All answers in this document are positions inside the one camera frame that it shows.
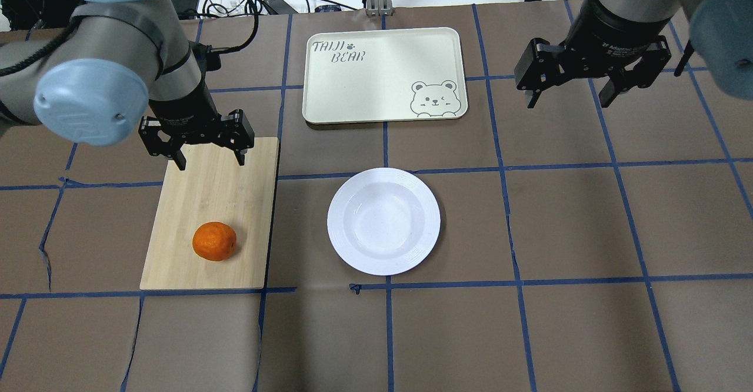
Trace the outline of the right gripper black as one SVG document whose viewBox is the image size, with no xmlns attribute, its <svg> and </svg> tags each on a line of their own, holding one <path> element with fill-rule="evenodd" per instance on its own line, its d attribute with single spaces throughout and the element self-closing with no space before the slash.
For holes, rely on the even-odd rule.
<svg viewBox="0 0 753 392">
<path fill-rule="evenodd" d="M 527 108 L 535 108 L 546 89 L 579 78 L 608 78 L 599 92 L 599 104 L 608 108 L 633 87 L 646 88 L 671 59 L 667 39 L 657 36 L 646 46 L 621 48 L 596 40 L 575 46 L 573 42 L 550 44 L 534 38 L 514 70 L 516 88 L 527 93 Z"/>
</svg>

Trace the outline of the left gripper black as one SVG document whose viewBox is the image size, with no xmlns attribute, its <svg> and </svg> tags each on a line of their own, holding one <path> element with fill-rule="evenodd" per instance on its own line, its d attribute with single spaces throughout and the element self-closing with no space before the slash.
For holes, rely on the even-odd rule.
<svg viewBox="0 0 753 392">
<path fill-rule="evenodd" d="M 139 137 L 150 155 L 172 158 L 181 171 L 186 169 L 183 145 L 215 144 L 231 149 L 236 153 L 239 166 L 245 165 L 247 150 L 255 146 L 255 132 L 241 109 L 190 127 L 169 127 L 166 121 L 144 116 L 139 125 Z"/>
</svg>

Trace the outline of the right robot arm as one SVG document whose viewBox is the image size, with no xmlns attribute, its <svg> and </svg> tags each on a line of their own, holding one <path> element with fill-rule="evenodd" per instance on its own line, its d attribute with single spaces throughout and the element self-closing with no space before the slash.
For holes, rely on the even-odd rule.
<svg viewBox="0 0 753 392">
<path fill-rule="evenodd" d="M 689 22 L 680 75 L 692 54 L 705 61 L 717 87 L 750 100 L 751 0 L 584 0 L 560 44 L 533 38 L 514 70 L 515 85 L 533 108 L 541 93 L 579 78 L 607 78 L 599 103 L 654 83 L 671 57 L 661 34 L 678 11 Z"/>
</svg>

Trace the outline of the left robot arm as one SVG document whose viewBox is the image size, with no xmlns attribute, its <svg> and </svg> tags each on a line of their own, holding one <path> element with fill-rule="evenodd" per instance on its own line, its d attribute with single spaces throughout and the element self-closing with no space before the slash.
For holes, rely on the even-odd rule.
<svg viewBox="0 0 753 392">
<path fill-rule="evenodd" d="M 205 75 L 248 44 L 188 40 L 171 0 L 83 0 L 51 40 L 2 44 L 2 132 L 43 125 L 106 147 L 136 130 L 180 170 L 185 144 L 231 149 L 243 165 L 255 133 L 242 110 L 218 113 Z"/>
</svg>

